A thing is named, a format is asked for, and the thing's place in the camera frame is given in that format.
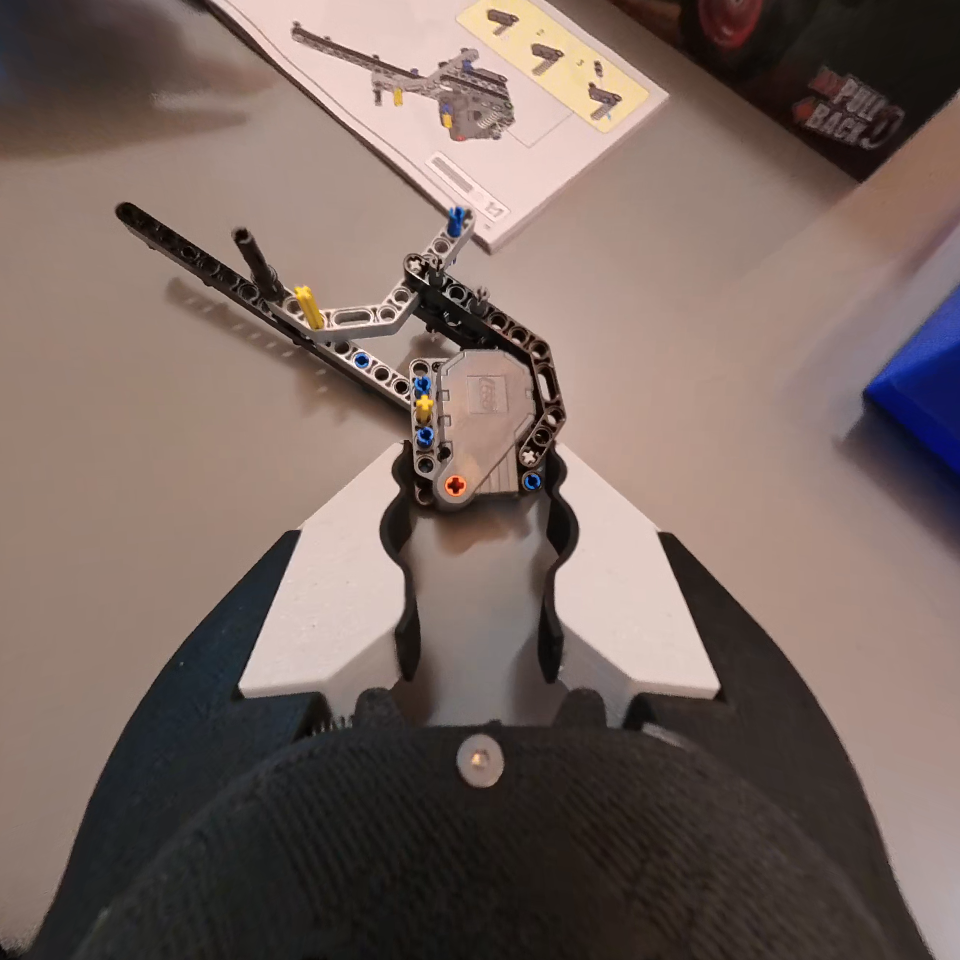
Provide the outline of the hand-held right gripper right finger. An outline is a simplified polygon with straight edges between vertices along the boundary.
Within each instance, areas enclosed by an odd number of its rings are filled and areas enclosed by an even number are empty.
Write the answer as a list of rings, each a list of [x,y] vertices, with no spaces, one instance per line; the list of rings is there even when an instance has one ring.
[[[558,444],[547,456],[539,666],[547,683],[591,690],[608,724],[641,694],[713,700],[721,680],[659,527]]]

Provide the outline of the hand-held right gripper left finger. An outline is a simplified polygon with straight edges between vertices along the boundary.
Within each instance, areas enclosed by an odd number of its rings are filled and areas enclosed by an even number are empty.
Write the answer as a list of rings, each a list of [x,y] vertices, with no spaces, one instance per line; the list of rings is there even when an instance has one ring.
[[[411,446],[394,443],[297,530],[239,680],[246,699],[318,693],[333,716],[414,679],[421,661]]]

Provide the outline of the toy brick chassis assembly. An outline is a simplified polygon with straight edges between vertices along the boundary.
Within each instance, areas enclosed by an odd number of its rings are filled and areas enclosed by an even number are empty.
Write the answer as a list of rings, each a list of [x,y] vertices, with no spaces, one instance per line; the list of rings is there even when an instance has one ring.
[[[282,284],[245,227],[232,238],[248,275],[129,201],[114,213],[151,250],[404,410],[419,503],[459,511],[477,498],[525,497],[543,488],[548,455],[567,419],[553,354],[545,339],[451,274],[473,236],[473,210],[450,208],[425,250],[404,257],[401,280],[380,301],[336,309],[321,308],[305,285]],[[402,372],[362,345],[400,332],[411,318],[457,352],[414,358]]]

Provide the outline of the blue plastic bin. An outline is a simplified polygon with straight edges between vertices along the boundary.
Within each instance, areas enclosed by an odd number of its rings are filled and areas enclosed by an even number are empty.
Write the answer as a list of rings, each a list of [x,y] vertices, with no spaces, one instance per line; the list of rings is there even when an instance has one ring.
[[[959,475],[958,289],[870,380],[863,398]]]

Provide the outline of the building instruction booklet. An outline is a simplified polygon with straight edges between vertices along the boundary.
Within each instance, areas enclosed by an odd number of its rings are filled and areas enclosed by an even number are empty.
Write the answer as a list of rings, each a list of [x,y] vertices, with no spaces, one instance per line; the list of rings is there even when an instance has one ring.
[[[210,2],[493,253],[668,101],[547,2]]]

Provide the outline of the toy truck set box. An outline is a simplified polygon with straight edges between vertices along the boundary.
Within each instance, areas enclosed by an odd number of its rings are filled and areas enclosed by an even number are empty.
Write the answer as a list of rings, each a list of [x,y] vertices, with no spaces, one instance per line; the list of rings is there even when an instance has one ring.
[[[617,1],[859,183],[958,94],[957,1]]]

